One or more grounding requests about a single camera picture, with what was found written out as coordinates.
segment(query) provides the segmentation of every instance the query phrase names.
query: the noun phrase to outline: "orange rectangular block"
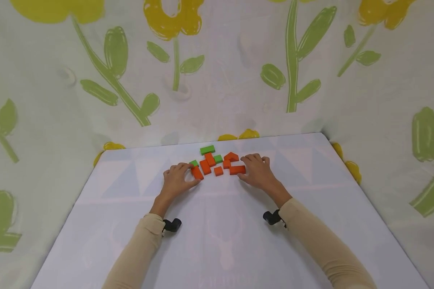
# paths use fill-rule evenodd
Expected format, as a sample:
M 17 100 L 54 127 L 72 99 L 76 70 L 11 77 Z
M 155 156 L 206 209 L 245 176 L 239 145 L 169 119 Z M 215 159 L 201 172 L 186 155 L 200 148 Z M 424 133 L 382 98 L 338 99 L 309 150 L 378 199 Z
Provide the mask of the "orange rectangular block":
M 229 152 L 226 156 L 223 157 L 226 161 L 239 161 L 239 157 L 236 153 Z
M 230 167 L 231 175 L 237 175 L 239 173 L 246 173 L 246 167 L 244 165 L 237 165 L 235 167 Z
M 209 167 L 209 164 L 205 159 L 200 161 L 199 165 L 201 166 L 204 175 L 208 175 L 211 173 L 211 167 Z
M 204 176 L 201 173 L 201 170 L 199 170 L 199 167 L 192 167 L 191 168 L 191 173 L 193 174 L 193 176 L 194 176 L 195 179 L 200 179 L 200 180 L 204 179 Z
M 231 163 L 229 159 L 226 159 L 225 161 L 223 161 L 223 168 L 224 169 L 229 169 L 231 167 Z
M 216 177 L 223 175 L 223 168 L 222 167 L 214 168 L 214 174 L 216 174 Z
M 206 159 L 207 163 L 209 164 L 209 167 L 213 167 L 214 165 L 216 165 L 216 161 L 215 161 L 212 153 L 206 153 L 204 155 L 204 158 Z

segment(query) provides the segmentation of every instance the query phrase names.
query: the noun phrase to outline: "right hand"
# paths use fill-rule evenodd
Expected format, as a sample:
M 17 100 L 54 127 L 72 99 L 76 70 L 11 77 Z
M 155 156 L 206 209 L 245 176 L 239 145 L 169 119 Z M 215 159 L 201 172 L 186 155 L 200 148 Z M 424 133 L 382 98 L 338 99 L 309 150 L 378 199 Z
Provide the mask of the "right hand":
M 270 159 L 268 157 L 260 157 L 259 153 L 245 155 L 241 161 L 246 165 L 248 174 L 239 173 L 238 177 L 248 185 L 254 186 L 263 191 L 272 191 L 275 186 L 280 186 L 280 182 L 270 169 Z
M 259 153 L 253 153 L 245 155 L 241 161 L 246 165 L 248 174 L 239 173 L 240 180 L 263 190 L 279 208 L 292 198 L 283 184 L 272 173 L 268 157 L 260 157 Z

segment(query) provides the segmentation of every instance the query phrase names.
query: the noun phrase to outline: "block arrangement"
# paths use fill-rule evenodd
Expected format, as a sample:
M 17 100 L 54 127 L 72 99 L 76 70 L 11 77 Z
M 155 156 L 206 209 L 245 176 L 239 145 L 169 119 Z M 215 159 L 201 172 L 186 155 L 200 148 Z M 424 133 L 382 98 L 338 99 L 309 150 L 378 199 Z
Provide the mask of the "block arrangement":
M 231 165 L 232 162 L 239 161 L 239 156 L 236 153 L 229 152 L 223 158 L 222 155 L 214 156 L 212 153 L 215 153 L 216 149 L 213 145 L 202 147 L 199 149 L 199 152 L 204 156 L 204 159 L 199 162 L 196 159 L 190 162 L 190 164 L 193 165 L 191 173 L 195 179 L 203 180 L 205 175 L 212 172 L 212 167 L 214 167 L 214 174 L 216 177 L 223 175 L 223 169 L 229 170 L 230 175 L 246 173 L 246 167 L 244 165 Z M 222 167 L 216 167 L 217 164 L 221 163 Z

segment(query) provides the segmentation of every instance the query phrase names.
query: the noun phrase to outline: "deer print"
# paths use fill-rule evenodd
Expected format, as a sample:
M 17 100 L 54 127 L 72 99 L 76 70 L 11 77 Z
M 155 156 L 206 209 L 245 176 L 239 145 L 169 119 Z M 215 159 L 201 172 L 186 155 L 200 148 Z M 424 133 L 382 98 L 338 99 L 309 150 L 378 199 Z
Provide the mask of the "deer print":
M 224 270 L 231 270 L 235 266 L 235 259 L 233 259 L 233 242 L 238 241 L 241 238 L 241 233 L 243 229 L 243 220 L 238 216 L 239 228 L 236 231 L 236 235 L 233 236 L 232 240 L 224 241 L 222 240 L 222 234 L 219 237 L 211 233 L 209 220 L 207 221 L 207 232 L 214 240 L 220 250 L 220 265 Z

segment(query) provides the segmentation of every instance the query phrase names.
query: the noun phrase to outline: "long sleeve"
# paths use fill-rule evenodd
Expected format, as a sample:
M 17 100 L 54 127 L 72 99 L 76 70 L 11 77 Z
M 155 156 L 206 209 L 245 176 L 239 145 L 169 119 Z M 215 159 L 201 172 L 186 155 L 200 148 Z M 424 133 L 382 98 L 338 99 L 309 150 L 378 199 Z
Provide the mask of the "long sleeve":
M 294 198 L 287 201 L 279 214 L 335 289 L 376 289 L 370 274 L 349 247 L 299 201 Z
M 159 248 L 165 223 L 155 214 L 138 222 L 127 246 L 111 268 L 102 289 L 139 289 Z

